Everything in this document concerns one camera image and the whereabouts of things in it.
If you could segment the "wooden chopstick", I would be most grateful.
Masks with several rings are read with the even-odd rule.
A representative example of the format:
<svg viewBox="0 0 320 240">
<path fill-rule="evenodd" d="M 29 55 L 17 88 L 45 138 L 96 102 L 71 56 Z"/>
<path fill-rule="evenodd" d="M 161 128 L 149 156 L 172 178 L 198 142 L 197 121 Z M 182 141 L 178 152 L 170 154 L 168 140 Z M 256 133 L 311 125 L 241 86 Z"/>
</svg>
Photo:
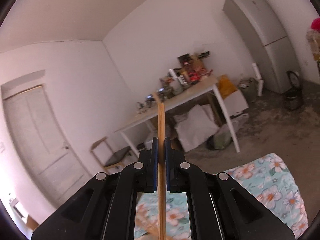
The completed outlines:
<svg viewBox="0 0 320 240">
<path fill-rule="evenodd" d="M 165 111 L 164 103 L 158 104 L 158 239 L 166 239 L 166 207 L 165 207 Z"/>
<path fill-rule="evenodd" d="M 136 224 L 136 226 L 145 230 L 147 233 L 156 237 L 156 239 L 160 239 L 159 238 L 159 228 L 156 225 L 156 222 L 152 223 L 143 215 L 136 214 L 135 224 Z"/>
</svg>

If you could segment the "wooden chair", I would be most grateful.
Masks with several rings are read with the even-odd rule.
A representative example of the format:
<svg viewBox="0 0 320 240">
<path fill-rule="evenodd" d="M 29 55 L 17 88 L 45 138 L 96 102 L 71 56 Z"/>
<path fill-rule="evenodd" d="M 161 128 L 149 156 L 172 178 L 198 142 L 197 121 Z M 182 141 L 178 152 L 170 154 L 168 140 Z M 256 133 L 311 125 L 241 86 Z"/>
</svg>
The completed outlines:
<svg viewBox="0 0 320 240">
<path fill-rule="evenodd" d="M 107 174 L 121 172 L 124 167 L 138 159 L 130 146 L 118 151 L 112 150 L 107 137 L 94 142 L 89 151 Z"/>
</svg>

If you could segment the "white sack under table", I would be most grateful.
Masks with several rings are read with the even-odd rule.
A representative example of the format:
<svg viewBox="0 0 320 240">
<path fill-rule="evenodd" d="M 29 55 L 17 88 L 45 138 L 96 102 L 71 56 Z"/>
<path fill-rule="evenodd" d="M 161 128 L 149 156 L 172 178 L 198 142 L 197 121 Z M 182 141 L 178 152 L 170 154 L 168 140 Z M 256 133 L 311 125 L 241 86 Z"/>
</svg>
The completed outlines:
<svg viewBox="0 0 320 240">
<path fill-rule="evenodd" d="M 204 143 L 219 131 L 211 105 L 196 105 L 187 113 L 173 116 L 175 130 L 184 152 Z"/>
</svg>

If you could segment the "wooden chopstick on cloth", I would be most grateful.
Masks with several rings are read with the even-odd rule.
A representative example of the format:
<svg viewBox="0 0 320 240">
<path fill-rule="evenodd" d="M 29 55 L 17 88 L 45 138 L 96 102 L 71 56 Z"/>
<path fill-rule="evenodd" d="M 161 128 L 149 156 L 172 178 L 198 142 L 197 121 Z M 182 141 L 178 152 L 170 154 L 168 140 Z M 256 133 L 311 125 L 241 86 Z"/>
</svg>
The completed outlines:
<svg viewBox="0 0 320 240">
<path fill-rule="evenodd" d="M 159 228 L 156 225 L 156 222 L 152 223 L 143 215 L 136 214 L 135 224 L 136 224 L 136 226 L 145 230 L 147 233 L 156 237 L 156 239 L 160 239 L 159 238 Z"/>
</svg>

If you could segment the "floral teal tablecloth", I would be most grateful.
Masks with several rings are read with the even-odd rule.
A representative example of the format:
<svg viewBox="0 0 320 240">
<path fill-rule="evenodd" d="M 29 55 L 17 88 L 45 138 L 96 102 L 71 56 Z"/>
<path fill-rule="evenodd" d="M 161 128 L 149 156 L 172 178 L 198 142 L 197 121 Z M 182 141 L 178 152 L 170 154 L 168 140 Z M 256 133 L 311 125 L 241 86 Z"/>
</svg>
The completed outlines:
<svg viewBox="0 0 320 240">
<path fill-rule="evenodd" d="M 280 218 L 299 238 L 308 228 L 304 201 L 288 167 L 274 153 L 226 171 L 248 192 Z M 144 193 L 137 203 L 137 214 L 158 226 L 157 193 Z M 185 193 L 166 194 L 167 235 L 173 239 L 190 239 L 187 196 Z M 153 236 L 135 226 L 135 239 Z"/>
</svg>

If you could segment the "white door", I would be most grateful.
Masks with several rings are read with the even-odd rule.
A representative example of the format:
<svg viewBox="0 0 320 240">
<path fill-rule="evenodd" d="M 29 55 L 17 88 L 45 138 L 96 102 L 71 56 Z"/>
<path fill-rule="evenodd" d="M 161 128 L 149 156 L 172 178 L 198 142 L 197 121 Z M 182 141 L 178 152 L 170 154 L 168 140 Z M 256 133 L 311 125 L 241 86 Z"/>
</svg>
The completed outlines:
<svg viewBox="0 0 320 240">
<path fill-rule="evenodd" d="M 51 108 L 40 70 L 1 86 L 4 114 L 16 151 L 37 187 L 60 206 L 89 179 Z"/>
</svg>

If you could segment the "white cardboard box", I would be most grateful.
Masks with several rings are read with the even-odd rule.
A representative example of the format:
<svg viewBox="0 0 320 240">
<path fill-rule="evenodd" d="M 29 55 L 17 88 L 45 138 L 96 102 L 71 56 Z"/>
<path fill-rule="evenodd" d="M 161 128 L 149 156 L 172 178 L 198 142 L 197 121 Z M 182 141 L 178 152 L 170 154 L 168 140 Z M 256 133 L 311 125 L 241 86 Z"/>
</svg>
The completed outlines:
<svg viewBox="0 0 320 240">
<path fill-rule="evenodd" d="M 229 116 L 239 115 L 248 109 L 248 103 L 240 90 L 227 96 L 224 100 Z"/>
</svg>

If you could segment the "white side table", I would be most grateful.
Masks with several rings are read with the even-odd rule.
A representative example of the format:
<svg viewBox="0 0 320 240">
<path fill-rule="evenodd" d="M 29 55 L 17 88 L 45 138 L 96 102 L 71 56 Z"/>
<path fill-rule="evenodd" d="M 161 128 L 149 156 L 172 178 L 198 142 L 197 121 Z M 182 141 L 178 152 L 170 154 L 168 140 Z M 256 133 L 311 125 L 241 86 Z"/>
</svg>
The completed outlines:
<svg viewBox="0 0 320 240">
<path fill-rule="evenodd" d="M 235 129 L 233 127 L 230 115 L 228 113 L 226 104 L 219 92 L 219 89 L 217 87 L 218 80 L 214 75 L 211 75 L 210 77 L 204 79 L 203 81 L 191 86 L 187 90 L 183 91 L 181 94 L 178 94 L 177 96 L 170 98 L 164 102 L 164 108 L 165 111 L 169 111 L 179 105 L 182 105 L 190 100 L 193 100 L 194 98 L 201 96 L 205 93 L 210 92 L 211 90 L 214 92 L 214 95 L 221 107 L 221 110 L 223 112 L 223 115 L 225 117 L 225 120 L 227 122 L 229 131 L 231 133 L 234 147 L 237 153 L 240 153 L 240 146 L 238 142 L 238 138 L 236 136 Z M 136 148 L 136 144 L 126 135 L 125 131 L 128 129 L 135 127 L 137 125 L 140 125 L 144 122 L 148 122 L 151 118 L 157 116 L 157 106 L 153 106 L 151 108 L 148 108 L 146 112 L 144 113 L 137 113 L 131 118 L 127 119 L 123 125 L 119 129 L 116 130 L 116 132 L 119 132 L 121 136 L 124 138 L 125 142 L 130 146 L 133 153 L 139 157 L 140 152 Z"/>
</svg>

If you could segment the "yellow plastic bag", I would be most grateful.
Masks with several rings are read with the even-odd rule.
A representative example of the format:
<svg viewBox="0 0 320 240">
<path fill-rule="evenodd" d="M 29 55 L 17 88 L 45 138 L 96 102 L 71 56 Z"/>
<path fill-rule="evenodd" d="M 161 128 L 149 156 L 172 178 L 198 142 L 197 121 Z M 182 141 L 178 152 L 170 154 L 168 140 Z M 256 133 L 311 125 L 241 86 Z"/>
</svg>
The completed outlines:
<svg viewBox="0 0 320 240">
<path fill-rule="evenodd" d="M 223 99 L 227 98 L 238 90 L 227 75 L 220 76 L 217 87 Z"/>
</svg>

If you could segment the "snack clutter on table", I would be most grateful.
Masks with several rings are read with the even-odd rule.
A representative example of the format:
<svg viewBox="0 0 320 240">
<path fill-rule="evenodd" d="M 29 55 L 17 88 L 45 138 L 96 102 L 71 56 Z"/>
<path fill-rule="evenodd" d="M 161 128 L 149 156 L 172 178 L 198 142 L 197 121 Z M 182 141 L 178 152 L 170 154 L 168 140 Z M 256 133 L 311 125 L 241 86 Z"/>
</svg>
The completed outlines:
<svg viewBox="0 0 320 240">
<path fill-rule="evenodd" d="M 203 63 L 203 59 L 210 57 L 210 51 L 203 51 L 199 54 L 184 54 L 178 57 L 179 68 L 171 68 L 165 77 L 160 78 L 161 88 L 157 90 L 161 100 L 172 98 L 187 90 L 210 75 Z"/>
</svg>

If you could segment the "rice cooker on floor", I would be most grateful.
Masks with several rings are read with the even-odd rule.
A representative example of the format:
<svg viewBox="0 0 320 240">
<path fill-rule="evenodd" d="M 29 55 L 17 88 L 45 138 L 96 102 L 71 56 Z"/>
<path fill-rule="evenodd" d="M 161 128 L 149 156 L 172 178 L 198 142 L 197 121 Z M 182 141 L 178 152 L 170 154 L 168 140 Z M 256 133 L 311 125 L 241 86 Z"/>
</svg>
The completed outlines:
<svg viewBox="0 0 320 240">
<path fill-rule="evenodd" d="M 286 109 L 294 111 L 302 107 L 304 104 L 302 95 L 303 84 L 297 72 L 288 70 L 287 77 L 291 88 L 284 93 L 284 106 Z"/>
</svg>

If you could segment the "silver refrigerator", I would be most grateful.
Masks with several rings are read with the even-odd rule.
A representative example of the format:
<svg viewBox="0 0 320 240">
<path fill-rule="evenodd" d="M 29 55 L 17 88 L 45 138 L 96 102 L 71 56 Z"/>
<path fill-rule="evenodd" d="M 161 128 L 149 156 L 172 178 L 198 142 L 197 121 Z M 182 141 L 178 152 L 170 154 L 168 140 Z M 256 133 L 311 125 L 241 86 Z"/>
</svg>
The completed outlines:
<svg viewBox="0 0 320 240">
<path fill-rule="evenodd" d="M 225 0 L 223 12 L 243 39 L 265 88 L 283 94 L 291 88 L 287 72 L 300 66 L 290 39 L 267 0 Z"/>
</svg>

